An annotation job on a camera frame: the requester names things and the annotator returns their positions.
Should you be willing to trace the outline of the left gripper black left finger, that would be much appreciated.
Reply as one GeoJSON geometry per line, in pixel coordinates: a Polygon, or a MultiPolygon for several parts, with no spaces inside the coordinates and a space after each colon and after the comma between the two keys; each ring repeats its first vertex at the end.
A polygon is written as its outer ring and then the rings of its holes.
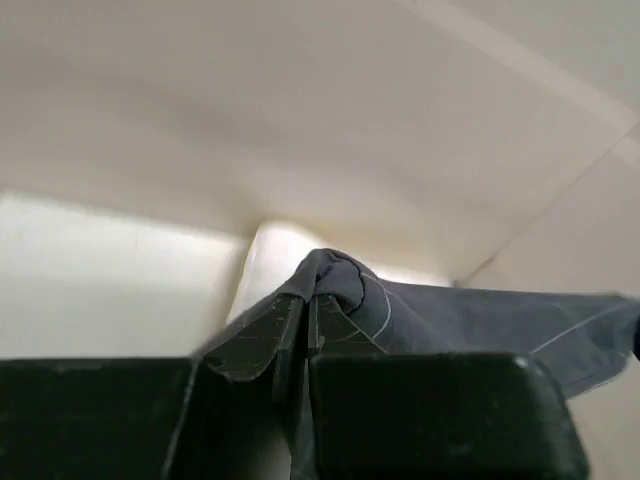
{"type": "Polygon", "coordinates": [[[185,357],[1,364],[5,479],[285,479],[304,303],[275,297],[185,357]]]}

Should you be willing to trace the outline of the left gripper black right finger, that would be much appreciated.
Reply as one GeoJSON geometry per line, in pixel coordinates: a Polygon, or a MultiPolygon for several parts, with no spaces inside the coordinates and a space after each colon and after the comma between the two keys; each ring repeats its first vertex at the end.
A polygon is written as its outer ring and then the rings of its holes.
{"type": "Polygon", "coordinates": [[[330,296],[309,308],[323,479],[586,479],[557,382],[511,353],[388,354],[330,296]]]}

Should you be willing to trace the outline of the dark grey checked pillowcase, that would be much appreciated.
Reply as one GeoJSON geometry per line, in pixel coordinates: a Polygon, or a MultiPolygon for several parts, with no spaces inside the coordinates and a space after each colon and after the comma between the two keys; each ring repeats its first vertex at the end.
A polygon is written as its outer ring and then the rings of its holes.
{"type": "Polygon", "coordinates": [[[566,405],[570,398],[602,386],[623,371],[639,322],[639,303],[634,298],[396,283],[344,253],[315,249],[288,280],[226,325],[206,346],[247,313],[280,295],[304,303],[296,344],[295,432],[285,479],[323,479],[314,466],[308,375],[309,308],[319,297],[334,298],[341,312],[388,354],[476,352],[532,358],[557,382],[566,405]]]}

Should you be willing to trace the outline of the white pillow with yellow band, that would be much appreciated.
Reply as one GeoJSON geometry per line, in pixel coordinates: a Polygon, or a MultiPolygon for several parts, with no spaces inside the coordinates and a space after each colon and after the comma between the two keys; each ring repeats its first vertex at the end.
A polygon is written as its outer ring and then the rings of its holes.
{"type": "Polygon", "coordinates": [[[246,254],[226,324],[288,280],[312,250],[326,246],[319,237],[292,223],[261,224],[246,254]]]}

